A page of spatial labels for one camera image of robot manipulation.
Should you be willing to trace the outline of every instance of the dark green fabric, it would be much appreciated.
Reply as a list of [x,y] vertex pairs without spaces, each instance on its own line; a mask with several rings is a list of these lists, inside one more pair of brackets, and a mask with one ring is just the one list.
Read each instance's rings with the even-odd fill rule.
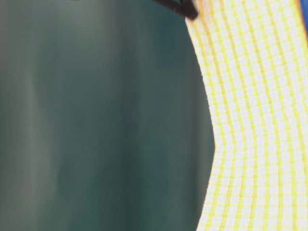
[[301,0],[303,17],[306,24],[306,30],[308,30],[308,0]]
[[214,141],[183,18],[0,1],[0,228],[192,231]]

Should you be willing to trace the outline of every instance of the yellow checkered fabric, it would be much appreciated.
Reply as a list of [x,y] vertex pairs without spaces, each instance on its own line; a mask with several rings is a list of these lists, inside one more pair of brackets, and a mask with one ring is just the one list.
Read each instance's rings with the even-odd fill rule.
[[298,0],[195,0],[215,155],[198,231],[308,231],[308,42]]

